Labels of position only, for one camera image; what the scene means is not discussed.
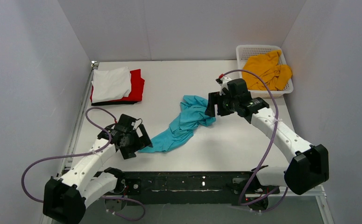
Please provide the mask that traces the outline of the turquoise t shirt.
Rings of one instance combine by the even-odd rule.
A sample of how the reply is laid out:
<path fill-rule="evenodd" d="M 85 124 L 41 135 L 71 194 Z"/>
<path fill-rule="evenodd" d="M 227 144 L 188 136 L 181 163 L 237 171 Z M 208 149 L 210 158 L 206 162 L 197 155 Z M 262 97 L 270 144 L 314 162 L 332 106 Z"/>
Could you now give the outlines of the turquoise t shirt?
<path fill-rule="evenodd" d="M 139 152 L 166 153 L 186 144 L 198 127 L 209 127 L 216 121 L 215 117 L 205 115 L 207 106 L 206 98 L 196 95 L 183 96 L 179 115 L 165 131 L 151 139 L 153 147 L 145 147 Z"/>

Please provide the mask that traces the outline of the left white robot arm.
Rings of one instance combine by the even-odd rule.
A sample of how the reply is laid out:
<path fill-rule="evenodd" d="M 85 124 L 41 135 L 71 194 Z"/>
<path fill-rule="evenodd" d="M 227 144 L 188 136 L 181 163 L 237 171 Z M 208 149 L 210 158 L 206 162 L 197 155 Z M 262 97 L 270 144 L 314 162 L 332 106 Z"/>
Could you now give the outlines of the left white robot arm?
<path fill-rule="evenodd" d="M 106 168 L 96 176 L 104 163 L 116 152 L 126 160 L 152 146 L 142 120 L 122 114 L 119 121 L 98 134 L 88 155 L 59 179 L 45 184 L 43 214 L 62 224 L 78 224 L 93 202 L 115 190 L 125 179 L 125 173 L 116 168 Z"/>

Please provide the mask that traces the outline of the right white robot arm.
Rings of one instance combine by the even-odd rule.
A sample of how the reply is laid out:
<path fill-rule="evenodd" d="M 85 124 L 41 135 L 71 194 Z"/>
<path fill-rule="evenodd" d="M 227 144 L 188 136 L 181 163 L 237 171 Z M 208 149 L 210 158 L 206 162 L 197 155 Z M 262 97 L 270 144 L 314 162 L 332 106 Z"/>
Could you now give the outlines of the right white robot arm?
<path fill-rule="evenodd" d="M 208 95 L 205 114 L 215 117 L 237 113 L 270 138 L 270 145 L 275 145 L 289 163 L 286 168 L 257 166 L 243 193 L 253 185 L 288 187 L 293 193 L 302 195 L 329 179 L 328 150 L 322 144 L 315 146 L 298 136 L 278 119 L 265 100 L 251 96 L 243 79 L 220 77 L 216 82 L 220 91 Z"/>

